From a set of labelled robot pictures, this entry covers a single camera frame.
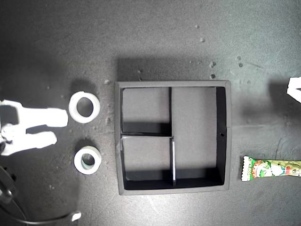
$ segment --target tape roll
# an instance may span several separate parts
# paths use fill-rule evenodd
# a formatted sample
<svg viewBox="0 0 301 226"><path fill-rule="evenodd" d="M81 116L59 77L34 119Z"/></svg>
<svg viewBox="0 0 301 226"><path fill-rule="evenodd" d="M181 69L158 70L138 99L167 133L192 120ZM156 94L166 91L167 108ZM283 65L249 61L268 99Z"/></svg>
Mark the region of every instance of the tape roll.
<svg viewBox="0 0 301 226"><path fill-rule="evenodd" d="M84 154L90 154L94 158L95 162L93 165L88 165L88 164L84 163L84 160L83 160ZM101 162L102 162L102 156L101 156L100 152L95 147L92 147L92 146L86 146L86 147L81 148L75 154L75 157L74 157L75 168L79 172L86 174L86 175L95 173L98 170Z"/></svg>
<svg viewBox="0 0 301 226"><path fill-rule="evenodd" d="M89 117L82 116L77 110L77 104L80 99L87 98L93 105L93 111ZM100 102L95 95L92 93L85 93L84 91L77 92L72 95L69 102L69 114L70 116L79 123L88 123L95 119L100 112Z"/></svg>

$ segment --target black divider tray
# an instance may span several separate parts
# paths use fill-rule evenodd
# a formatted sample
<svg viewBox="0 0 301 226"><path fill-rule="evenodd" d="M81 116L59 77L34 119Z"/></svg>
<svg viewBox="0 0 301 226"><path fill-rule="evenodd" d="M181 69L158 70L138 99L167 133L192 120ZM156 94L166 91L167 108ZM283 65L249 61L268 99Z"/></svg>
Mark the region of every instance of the black divider tray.
<svg viewBox="0 0 301 226"><path fill-rule="evenodd" d="M230 82L117 82L115 92L120 194L229 188Z"/></svg>

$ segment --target colorful wrapper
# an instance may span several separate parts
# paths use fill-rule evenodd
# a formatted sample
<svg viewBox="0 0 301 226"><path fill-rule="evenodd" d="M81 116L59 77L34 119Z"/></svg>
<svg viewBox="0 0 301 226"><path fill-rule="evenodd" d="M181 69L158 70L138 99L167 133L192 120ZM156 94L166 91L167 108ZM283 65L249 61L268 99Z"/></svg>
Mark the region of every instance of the colorful wrapper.
<svg viewBox="0 0 301 226"><path fill-rule="evenodd" d="M256 160L244 157L242 181L277 176L301 177L301 161Z"/></svg>

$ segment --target dark gray surface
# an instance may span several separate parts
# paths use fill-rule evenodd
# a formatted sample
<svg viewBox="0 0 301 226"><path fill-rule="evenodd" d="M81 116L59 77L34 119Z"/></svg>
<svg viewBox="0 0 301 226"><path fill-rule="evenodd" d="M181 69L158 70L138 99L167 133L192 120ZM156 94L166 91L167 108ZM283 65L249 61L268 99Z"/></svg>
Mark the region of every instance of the dark gray surface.
<svg viewBox="0 0 301 226"><path fill-rule="evenodd" d="M67 109L83 89L104 104L92 123L70 119L53 129L56 145L0 158L16 175L28 217L78 208L79 225L87 226L300 224L300 178L240 180L244 154L301 160L301 104L285 93L288 78L301 74L300 11L300 1L287 0L1 1L0 98ZM114 86L104 81L207 80L213 73L231 81L230 189L119 196L113 120L106 124ZM103 154L91 176L72 163L85 138ZM0 216L1 226L13 225Z"/></svg>

